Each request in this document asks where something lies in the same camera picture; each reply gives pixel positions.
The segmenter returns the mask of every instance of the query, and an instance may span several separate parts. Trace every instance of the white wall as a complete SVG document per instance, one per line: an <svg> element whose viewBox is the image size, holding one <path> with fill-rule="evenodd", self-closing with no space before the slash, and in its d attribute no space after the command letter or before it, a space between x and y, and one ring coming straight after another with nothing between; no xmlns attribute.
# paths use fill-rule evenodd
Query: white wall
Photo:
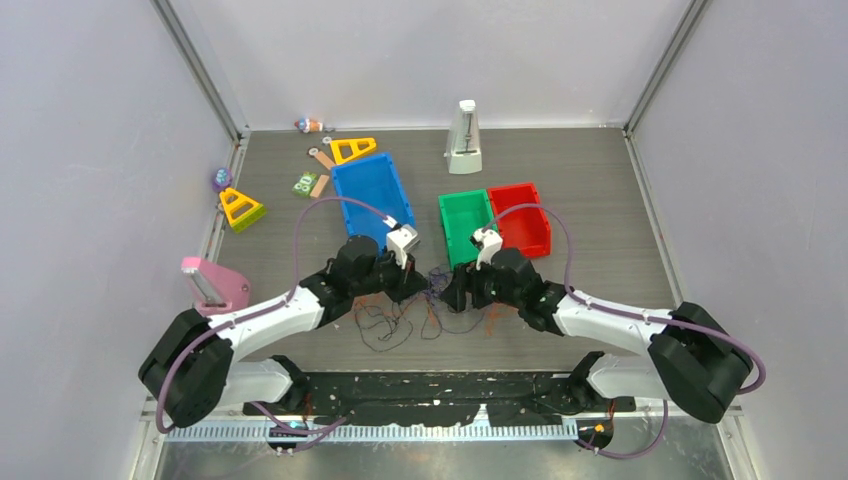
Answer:
<svg viewBox="0 0 848 480"><path fill-rule="evenodd" d="M715 0L637 131L688 296L769 367L768 479L848 478L846 18Z"/></svg>
<svg viewBox="0 0 848 480"><path fill-rule="evenodd" d="M0 7L0 476L124 476L229 140L147 1Z"/></svg>
<svg viewBox="0 0 848 480"><path fill-rule="evenodd" d="M689 0L181 0L253 130L623 124Z"/></svg>

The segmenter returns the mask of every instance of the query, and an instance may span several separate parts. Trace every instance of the yellow triangular block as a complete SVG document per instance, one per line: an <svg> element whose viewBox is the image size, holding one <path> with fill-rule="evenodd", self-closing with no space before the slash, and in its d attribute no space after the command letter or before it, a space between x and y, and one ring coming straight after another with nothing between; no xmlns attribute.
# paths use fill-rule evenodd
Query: yellow triangular block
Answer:
<svg viewBox="0 0 848 480"><path fill-rule="evenodd" d="M235 188L227 188L218 194L224 214L233 231L238 233L265 215L265 205L239 192Z"/></svg>
<svg viewBox="0 0 848 480"><path fill-rule="evenodd" d="M350 148L349 156L345 157L342 155L342 147ZM344 140L333 140L330 142L330 148L333 149L333 160L336 161L336 165L341 165L377 150L377 140L373 138L345 138Z"/></svg>

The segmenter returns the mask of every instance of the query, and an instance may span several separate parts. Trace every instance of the blue bin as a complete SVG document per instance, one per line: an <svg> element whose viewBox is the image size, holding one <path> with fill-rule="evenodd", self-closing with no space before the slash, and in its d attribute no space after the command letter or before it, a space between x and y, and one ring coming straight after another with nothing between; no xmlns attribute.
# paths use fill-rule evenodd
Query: blue bin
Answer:
<svg viewBox="0 0 848 480"><path fill-rule="evenodd" d="M415 215L388 153L339 165L332 174L337 195L365 202L391 215L401 225L415 227ZM380 217L352 203L341 202L341 206L348 235L367 235L377 241L380 250L386 246L389 228Z"/></svg>

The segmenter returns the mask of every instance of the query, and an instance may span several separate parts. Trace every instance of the wood grain surface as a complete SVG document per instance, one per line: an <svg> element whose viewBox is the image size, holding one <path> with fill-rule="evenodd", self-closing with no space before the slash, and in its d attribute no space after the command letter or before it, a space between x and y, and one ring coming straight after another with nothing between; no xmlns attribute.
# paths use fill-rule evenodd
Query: wood grain surface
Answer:
<svg viewBox="0 0 848 480"><path fill-rule="evenodd" d="M421 237L413 252L420 271L426 273L447 263L438 195L533 182L542 202L563 216L572 233L575 287L607 300L651 308L674 307L621 131L484 130L483 171L471 175L447 173L442 156L447 132L443 130L331 135L375 137L378 151L392 154ZM242 233L225 233L218 262L250 279L252 303L277 296L293 285L292 229L309 199L295 196L291 188L305 171L328 173L306 155L312 146L329 153L329 148L321 145L322 136L257 132L250 138L237 188L265 204L268 213ZM330 182L324 195L333 192ZM565 238L555 222L551 226L552 254L533 263L544 278L562 282ZM313 209L300 233L300 277L321 269L345 239L338 205ZM382 295L369 298L367 303L381 305L386 312L391 308ZM444 327L453 331L468 330L482 315L454 315L444 308L438 312ZM284 354L311 371L567 371L590 350L621 353L588 339L536 332L506 308L484 314L488 316L469 333L443 332L434 340L426 340L438 329L428 318L426 303L418 300L405 311L389 339L381 340L389 331L385 321L362 314L363 327L376 326L360 333L352 314L348 314L335 325L288 337L252 358ZM362 337L378 350L395 348L376 353L363 344Z"/></svg>

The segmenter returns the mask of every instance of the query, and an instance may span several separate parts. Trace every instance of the white metronome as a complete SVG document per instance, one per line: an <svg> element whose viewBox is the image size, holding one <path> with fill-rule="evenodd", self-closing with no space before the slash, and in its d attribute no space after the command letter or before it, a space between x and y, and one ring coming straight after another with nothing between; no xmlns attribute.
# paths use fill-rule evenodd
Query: white metronome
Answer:
<svg viewBox="0 0 848 480"><path fill-rule="evenodd" d="M448 132L445 152L449 173L474 173L483 170L480 151L480 127L477 126L477 104L474 100L459 102L459 110Z"/></svg>

